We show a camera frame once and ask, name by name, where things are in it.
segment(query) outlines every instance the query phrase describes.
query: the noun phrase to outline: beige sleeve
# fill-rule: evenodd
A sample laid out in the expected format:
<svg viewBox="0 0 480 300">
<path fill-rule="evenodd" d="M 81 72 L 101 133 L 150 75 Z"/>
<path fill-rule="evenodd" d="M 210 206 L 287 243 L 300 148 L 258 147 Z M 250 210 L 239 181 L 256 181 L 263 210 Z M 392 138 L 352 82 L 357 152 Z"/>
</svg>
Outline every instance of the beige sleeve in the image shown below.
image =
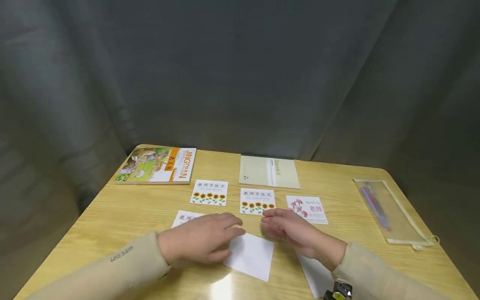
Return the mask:
<svg viewBox="0 0 480 300">
<path fill-rule="evenodd" d="M 348 244 L 342 263 L 332 275 L 352 285 L 355 300 L 447 299 L 395 271 L 380 256 L 357 243 Z"/>
<path fill-rule="evenodd" d="M 156 235 L 156 232 L 147 234 L 27 299 L 109 300 L 129 295 L 135 288 L 158 280 L 170 269 L 160 253 Z"/>
</svg>

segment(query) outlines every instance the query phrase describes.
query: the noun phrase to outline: purple pen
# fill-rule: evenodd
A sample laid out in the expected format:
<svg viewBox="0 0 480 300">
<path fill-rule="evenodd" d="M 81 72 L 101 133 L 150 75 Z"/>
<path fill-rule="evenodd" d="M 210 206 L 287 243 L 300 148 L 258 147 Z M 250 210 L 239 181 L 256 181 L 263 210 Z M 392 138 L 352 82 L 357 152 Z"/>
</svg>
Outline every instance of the purple pen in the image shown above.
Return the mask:
<svg viewBox="0 0 480 300">
<path fill-rule="evenodd" d="M 362 187 L 361 189 L 361 192 L 363 194 L 363 197 L 367 200 L 368 202 L 368 205 L 370 206 L 370 208 L 372 209 L 373 213 L 375 214 L 375 216 L 377 217 L 377 220 L 378 222 L 380 222 L 380 224 L 382 225 L 383 228 L 387 229 L 387 230 L 390 230 L 390 228 L 388 227 L 388 222 L 387 220 L 385 220 L 382 215 L 380 214 L 380 212 L 377 210 L 377 208 L 375 207 L 375 204 L 373 204 L 373 201 L 371 200 L 370 198 L 370 195 L 368 194 L 368 190 L 366 187 Z"/>
</svg>

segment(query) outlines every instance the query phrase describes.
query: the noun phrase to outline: white paper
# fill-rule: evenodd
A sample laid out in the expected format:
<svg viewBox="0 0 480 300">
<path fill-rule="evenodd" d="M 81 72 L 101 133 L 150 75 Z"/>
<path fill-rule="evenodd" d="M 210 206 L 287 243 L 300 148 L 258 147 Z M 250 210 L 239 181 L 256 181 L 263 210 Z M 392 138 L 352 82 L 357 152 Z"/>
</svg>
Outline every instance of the white paper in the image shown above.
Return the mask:
<svg viewBox="0 0 480 300">
<path fill-rule="evenodd" d="M 245 233 L 230 242 L 233 254 L 224 265 L 268 282 L 274 243 Z"/>
<path fill-rule="evenodd" d="M 275 207 L 273 190 L 240 189 L 240 213 L 261 215 L 264 210 Z"/>
<path fill-rule="evenodd" d="M 318 197 L 287 196 L 288 209 L 312 224 L 328 224 L 324 207 Z"/>
<path fill-rule="evenodd" d="M 183 223 L 188 222 L 192 219 L 198 218 L 200 216 L 203 216 L 203 214 L 179 210 L 179 212 L 177 213 L 177 216 L 175 217 L 175 220 L 173 221 L 172 228 L 177 227 L 178 225 L 182 225 Z"/>
<path fill-rule="evenodd" d="M 333 290 L 334 280 L 330 271 L 316 259 L 307 258 L 297 252 L 301 268 L 315 299 L 323 297 L 327 290 Z"/>
<path fill-rule="evenodd" d="M 193 188 L 190 203 L 207 205 L 227 205 L 228 182 L 197 180 Z"/>
</svg>

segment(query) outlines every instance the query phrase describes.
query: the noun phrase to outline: right hand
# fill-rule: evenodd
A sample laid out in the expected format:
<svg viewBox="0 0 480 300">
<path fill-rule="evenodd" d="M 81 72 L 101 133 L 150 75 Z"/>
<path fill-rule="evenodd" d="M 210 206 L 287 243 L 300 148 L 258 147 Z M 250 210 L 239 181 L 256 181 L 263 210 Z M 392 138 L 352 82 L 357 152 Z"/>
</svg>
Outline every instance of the right hand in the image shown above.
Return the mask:
<svg viewBox="0 0 480 300">
<path fill-rule="evenodd" d="M 180 259 L 199 263 L 218 263 L 232 254 L 228 248 L 245 230 L 242 220 L 230 213 L 201 216 L 157 236 L 160 252 L 168 264 Z"/>
<path fill-rule="evenodd" d="M 286 240 L 303 256 L 320 261 L 331 272 L 342 262 L 347 244 L 321 232 L 301 216 L 286 209 L 263 212 L 262 230 L 274 239 Z"/>
</svg>

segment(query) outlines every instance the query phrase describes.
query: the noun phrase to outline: book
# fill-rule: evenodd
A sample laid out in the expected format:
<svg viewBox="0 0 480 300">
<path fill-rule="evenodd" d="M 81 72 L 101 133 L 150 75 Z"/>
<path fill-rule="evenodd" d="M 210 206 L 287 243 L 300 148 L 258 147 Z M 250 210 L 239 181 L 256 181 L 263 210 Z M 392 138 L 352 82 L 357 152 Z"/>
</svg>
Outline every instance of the book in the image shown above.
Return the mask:
<svg viewBox="0 0 480 300">
<path fill-rule="evenodd" d="M 300 188 L 295 161 L 244 155 L 240 157 L 239 183 Z"/>
<path fill-rule="evenodd" d="M 118 184 L 190 184 L 196 148 L 135 148 L 118 172 Z"/>
</svg>

